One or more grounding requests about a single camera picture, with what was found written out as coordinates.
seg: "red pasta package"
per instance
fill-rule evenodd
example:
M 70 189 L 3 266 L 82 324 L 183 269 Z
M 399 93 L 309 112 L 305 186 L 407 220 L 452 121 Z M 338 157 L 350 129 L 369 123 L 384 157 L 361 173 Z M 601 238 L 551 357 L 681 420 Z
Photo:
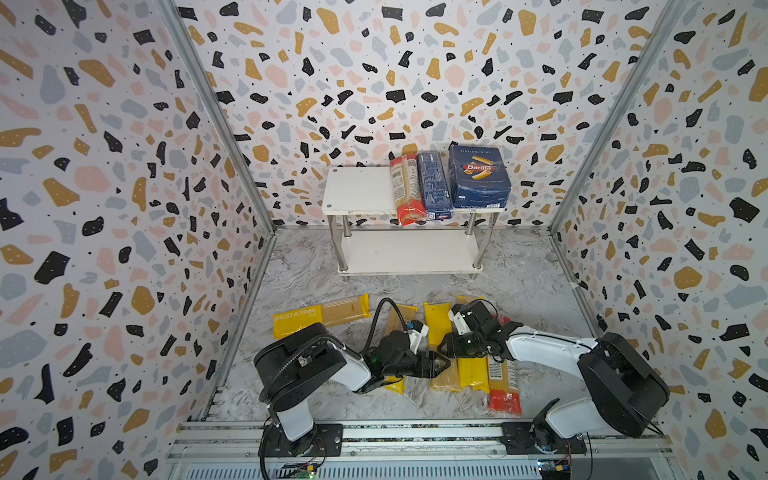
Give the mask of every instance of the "red pasta package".
M 426 220 L 427 210 L 424 208 L 422 191 L 419 188 L 416 155 L 410 154 L 390 161 L 389 172 L 392 175 L 392 190 L 400 226 Z

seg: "patterned wall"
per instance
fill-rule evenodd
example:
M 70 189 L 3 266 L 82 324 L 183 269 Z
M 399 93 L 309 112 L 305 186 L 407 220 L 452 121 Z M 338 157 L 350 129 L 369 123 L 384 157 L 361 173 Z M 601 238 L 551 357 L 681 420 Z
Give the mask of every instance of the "patterned wall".
M 0 15 L 0 477 L 159 478 L 260 258 L 252 206 L 154 4 Z
M 768 475 L 767 8 L 690 3 L 557 232 L 696 479 Z
M 664 3 L 178 5 L 278 225 L 323 223 L 331 165 L 455 141 L 503 149 L 500 221 L 530 226 L 550 222 Z

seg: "barilla box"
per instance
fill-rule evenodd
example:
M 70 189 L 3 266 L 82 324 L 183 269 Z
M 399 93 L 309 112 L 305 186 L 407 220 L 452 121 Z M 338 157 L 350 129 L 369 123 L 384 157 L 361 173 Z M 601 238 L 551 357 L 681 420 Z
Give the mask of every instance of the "barilla box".
M 451 218 L 453 208 L 451 197 L 448 195 L 448 184 L 445 182 L 440 153 L 422 152 L 416 160 L 419 165 L 419 184 L 422 188 L 424 208 L 427 210 L 427 220 Z
M 498 148 L 451 145 L 448 165 L 454 208 L 507 204 L 512 185 Z

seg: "marble floor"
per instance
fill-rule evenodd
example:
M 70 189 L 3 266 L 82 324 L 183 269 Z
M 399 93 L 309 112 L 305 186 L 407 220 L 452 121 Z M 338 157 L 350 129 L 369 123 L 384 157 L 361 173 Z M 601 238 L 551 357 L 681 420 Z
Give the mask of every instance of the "marble floor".
M 384 296 L 398 303 L 421 306 L 455 302 L 457 294 L 484 296 L 502 315 L 552 333 L 590 336 L 574 294 L 554 258 L 547 260 L 551 244 L 544 231 L 499 230 L 475 280 L 463 275 L 353 276 L 343 281 L 326 230 L 279 230 L 266 275 L 248 319 L 219 405 L 208 416 L 214 421 L 257 421 L 266 418 L 258 400 L 261 381 L 253 367 L 254 356 L 274 341 L 272 315 L 363 293 L 371 308 Z M 389 315 L 385 306 L 373 344 L 377 344 Z M 423 308 L 417 319 L 424 319 Z M 371 319 L 362 319 L 330 330 L 352 348 L 361 349 Z M 551 399 L 581 396 L 584 383 L 567 373 L 530 362 L 518 362 L 523 417 L 536 415 Z M 378 389 L 357 395 L 329 382 L 310 396 L 315 419 L 476 419 L 510 416 L 489 411 L 487 395 L 469 388 L 462 392 L 434 392 L 427 379 L 406 379 L 401 395 Z

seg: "blue pasta box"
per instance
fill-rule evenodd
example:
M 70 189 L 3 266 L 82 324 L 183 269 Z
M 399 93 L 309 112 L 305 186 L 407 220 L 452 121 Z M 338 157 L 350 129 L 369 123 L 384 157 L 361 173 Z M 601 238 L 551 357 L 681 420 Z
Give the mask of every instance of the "blue pasta box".
M 448 184 L 442 169 L 440 153 L 422 152 L 417 157 L 419 165 L 419 184 L 422 188 L 424 208 L 427 220 L 445 220 L 451 218 L 453 208 L 448 195 Z
M 451 145 L 448 150 L 454 208 L 498 208 L 512 189 L 498 148 Z

